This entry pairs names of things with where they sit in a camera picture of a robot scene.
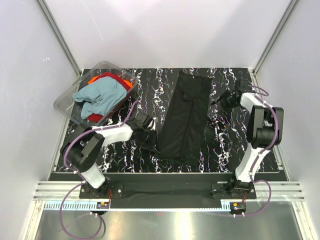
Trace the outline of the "black t shirt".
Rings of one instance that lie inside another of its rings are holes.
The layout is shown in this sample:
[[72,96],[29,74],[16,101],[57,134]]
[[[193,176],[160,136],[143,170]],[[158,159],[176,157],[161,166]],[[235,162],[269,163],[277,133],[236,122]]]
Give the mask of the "black t shirt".
[[180,71],[157,143],[162,160],[196,166],[205,134],[212,80]]

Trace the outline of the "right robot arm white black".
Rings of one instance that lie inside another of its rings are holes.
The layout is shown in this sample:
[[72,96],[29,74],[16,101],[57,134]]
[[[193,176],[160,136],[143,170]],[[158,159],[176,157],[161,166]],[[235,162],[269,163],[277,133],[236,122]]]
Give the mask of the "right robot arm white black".
[[263,97],[269,93],[256,85],[243,84],[237,80],[233,90],[226,90],[211,105],[219,116],[226,117],[233,109],[241,107],[249,111],[246,127],[247,149],[232,173],[232,177],[222,189],[212,189],[210,194],[241,198],[254,192],[255,174],[261,162],[279,145],[283,136],[284,109],[272,106]]

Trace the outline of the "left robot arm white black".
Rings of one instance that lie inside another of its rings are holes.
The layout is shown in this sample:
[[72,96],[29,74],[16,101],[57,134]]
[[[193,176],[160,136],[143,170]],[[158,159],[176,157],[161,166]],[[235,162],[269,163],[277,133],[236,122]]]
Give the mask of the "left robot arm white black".
[[82,191],[97,198],[109,197],[110,180],[99,170],[96,163],[101,148],[118,142],[134,139],[143,149],[156,153],[156,119],[139,113],[127,117],[124,122],[109,126],[80,124],[60,148],[64,165],[84,181]]

